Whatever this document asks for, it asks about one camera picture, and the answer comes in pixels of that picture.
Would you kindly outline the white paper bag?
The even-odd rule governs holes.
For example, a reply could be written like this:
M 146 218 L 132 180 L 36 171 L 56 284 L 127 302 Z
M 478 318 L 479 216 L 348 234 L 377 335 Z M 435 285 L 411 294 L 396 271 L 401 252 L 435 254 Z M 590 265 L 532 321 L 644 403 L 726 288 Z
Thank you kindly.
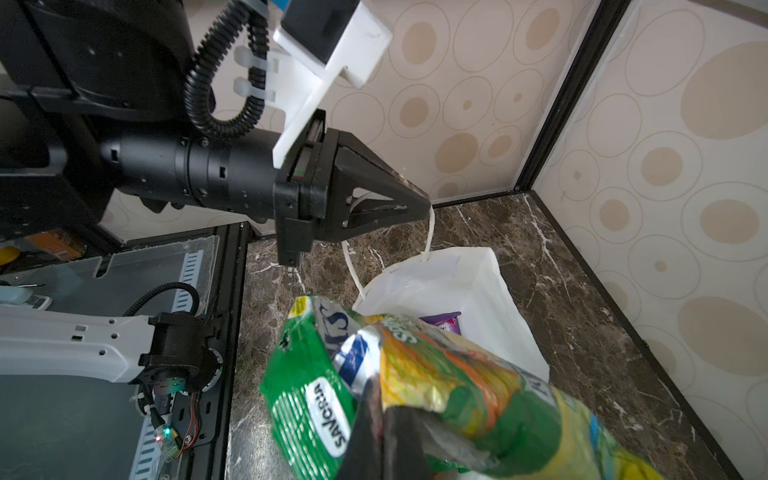
M 342 243 L 346 265 L 359 291 L 353 309 L 361 314 L 411 317 L 457 312 L 461 336 L 544 382 L 550 367 L 520 314 L 488 247 L 431 248 L 435 214 L 423 252 L 395 263 L 363 285 Z

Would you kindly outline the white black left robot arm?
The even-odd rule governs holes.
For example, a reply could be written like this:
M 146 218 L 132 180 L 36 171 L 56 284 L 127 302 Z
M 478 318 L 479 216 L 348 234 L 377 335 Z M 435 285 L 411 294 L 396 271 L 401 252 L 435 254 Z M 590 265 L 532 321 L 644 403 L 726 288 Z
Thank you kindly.
M 392 33 L 361 1 L 230 1 L 194 45 L 180 1 L 1 5 L 1 236 L 86 234 L 114 191 L 273 221 L 278 260 L 423 219 L 428 196 L 320 101 Z

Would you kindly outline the yellow green Fox's candy bag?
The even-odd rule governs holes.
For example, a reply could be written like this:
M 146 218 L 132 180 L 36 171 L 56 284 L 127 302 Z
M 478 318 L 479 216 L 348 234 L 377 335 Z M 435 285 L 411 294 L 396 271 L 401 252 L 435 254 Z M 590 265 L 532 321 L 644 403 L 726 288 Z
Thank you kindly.
M 654 479 L 580 401 L 475 343 L 422 320 L 361 315 L 298 297 L 260 390 L 299 479 L 335 479 L 365 384 L 383 413 L 413 411 L 432 473 L 496 479 Z

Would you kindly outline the purple Fox's candy bag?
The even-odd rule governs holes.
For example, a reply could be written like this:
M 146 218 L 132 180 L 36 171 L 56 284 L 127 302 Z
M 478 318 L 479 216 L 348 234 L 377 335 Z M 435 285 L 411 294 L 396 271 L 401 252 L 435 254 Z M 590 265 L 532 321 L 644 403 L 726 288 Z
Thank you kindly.
M 454 333 L 456 335 L 461 334 L 459 325 L 460 312 L 449 312 L 431 316 L 422 316 L 421 320 L 427 324 L 438 327 L 442 330 Z

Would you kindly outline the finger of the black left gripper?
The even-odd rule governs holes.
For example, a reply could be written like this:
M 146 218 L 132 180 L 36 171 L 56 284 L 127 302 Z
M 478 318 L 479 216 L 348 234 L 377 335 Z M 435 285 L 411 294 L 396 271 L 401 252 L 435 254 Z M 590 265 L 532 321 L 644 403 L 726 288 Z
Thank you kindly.
M 338 133 L 326 210 L 326 240 L 341 242 L 425 219 L 428 195 L 349 132 Z

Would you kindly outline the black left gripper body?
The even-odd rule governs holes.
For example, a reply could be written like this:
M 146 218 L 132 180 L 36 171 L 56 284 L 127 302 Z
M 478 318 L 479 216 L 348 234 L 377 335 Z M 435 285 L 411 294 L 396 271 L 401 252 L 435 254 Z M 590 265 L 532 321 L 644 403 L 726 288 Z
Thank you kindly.
M 278 262 L 297 267 L 316 241 L 332 241 L 332 177 L 337 133 L 326 129 L 326 112 L 315 111 L 290 147 L 273 185 Z

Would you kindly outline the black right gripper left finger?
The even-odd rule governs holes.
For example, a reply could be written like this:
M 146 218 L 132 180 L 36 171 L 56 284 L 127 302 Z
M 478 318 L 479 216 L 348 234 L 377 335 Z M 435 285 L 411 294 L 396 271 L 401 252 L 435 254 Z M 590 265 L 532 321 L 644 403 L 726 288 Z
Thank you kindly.
M 369 379 L 358 402 L 353 429 L 336 480 L 383 478 L 383 413 L 379 376 Z

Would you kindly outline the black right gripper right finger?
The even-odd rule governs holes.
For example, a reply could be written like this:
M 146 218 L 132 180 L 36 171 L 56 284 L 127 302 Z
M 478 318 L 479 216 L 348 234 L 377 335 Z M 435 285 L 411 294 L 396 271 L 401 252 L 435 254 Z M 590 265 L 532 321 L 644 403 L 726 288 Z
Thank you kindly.
M 383 479 L 431 479 L 413 411 L 392 407 L 384 413 Z

